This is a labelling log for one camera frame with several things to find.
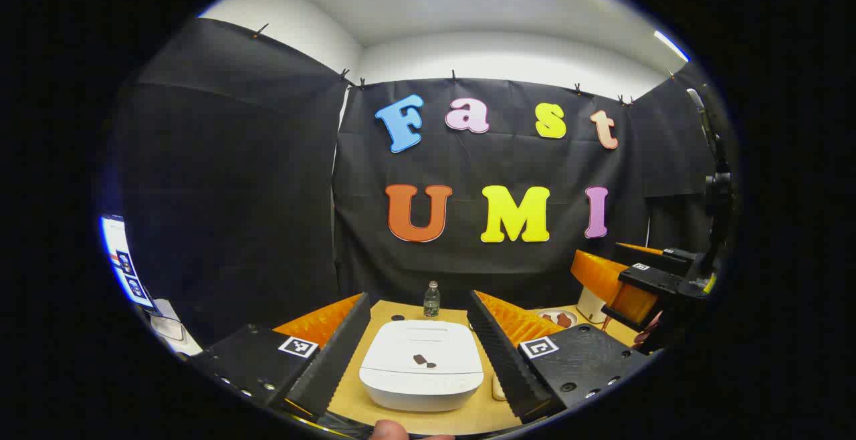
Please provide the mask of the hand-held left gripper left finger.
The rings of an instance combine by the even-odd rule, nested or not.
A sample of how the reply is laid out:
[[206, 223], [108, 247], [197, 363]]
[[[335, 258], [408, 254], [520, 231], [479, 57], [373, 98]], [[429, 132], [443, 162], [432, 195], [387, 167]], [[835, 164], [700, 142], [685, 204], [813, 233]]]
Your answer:
[[371, 305], [363, 293], [277, 328], [248, 324], [192, 356], [191, 364], [258, 407], [317, 419], [360, 344]]

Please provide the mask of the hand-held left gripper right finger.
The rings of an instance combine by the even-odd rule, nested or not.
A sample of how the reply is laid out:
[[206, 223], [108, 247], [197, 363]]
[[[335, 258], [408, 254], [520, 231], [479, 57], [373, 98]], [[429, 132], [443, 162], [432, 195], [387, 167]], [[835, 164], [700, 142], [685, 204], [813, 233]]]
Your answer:
[[580, 409], [653, 360], [589, 324], [548, 334], [544, 318], [475, 290], [467, 319], [523, 423]]

